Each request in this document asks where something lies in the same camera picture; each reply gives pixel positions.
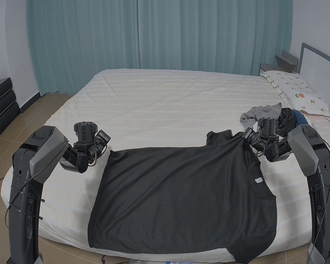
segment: bed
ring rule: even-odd
[[[314,81],[321,74],[326,78],[330,76],[330,60],[306,45],[302,46],[303,52],[298,68],[301,76],[307,77],[310,69]],[[319,68],[318,60],[319,63],[322,60],[319,70],[315,69]],[[330,105],[330,98],[325,95],[328,90],[313,89]],[[77,140],[73,125],[79,121],[93,121],[111,136],[108,151],[203,146],[209,131],[231,129],[233,134],[243,131],[240,115],[252,106],[279,102],[286,107],[270,83],[259,76],[181,70],[104,70],[53,114],[46,125],[57,126],[73,143]],[[330,144],[330,117],[308,117]],[[107,159],[108,152],[84,174],[65,171],[60,165],[55,168],[44,184],[40,236],[88,251],[139,260],[234,261],[227,249],[164,255],[124,254],[90,248],[87,226]],[[310,201],[307,180],[295,157],[291,155],[286,161],[269,163],[263,156],[260,161],[265,180],[277,196],[278,210],[275,240],[262,255],[306,244],[311,236]],[[10,168],[1,188],[6,206],[12,171]]]

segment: white headboard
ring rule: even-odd
[[[302,43],[297,73],[330,107],[330,57]]]

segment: curtain fold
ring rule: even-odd
[[[258,75],[289,51],[292,0],[27,0],[40,93],[113,68]]]
[[[137,0],[27,0],[40,94],[74,93],[104,69],[140,68]]]

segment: floor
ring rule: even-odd
[[[71,96],[67,94],[46,94],[37,100],[23,114],[20,114],[0,135],[0,178],[4,177],[12,165],[11,156],[25,139],[36,129],[44,125]],[[8,230],[4,215],[6,206],[0,196],[0,264],[6,263],[10,256]],[[43,254],[44,264],[91,264],[101,263],[102,255],[60,244],[48,239],[39,239],[39,250]],[[127,259],[104,257],[106,264],[119,263]],[[251,264],[305,264],[307,245],[295,249],[263,256],[251,261]]]

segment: wall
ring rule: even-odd
[[[0,0],[0,79],[11,77],[21,107],[39,90],[26,28],[26,0]]]
[[[293,0],[290,53],[299,58],[303,42],[330,56],[330,0]]]

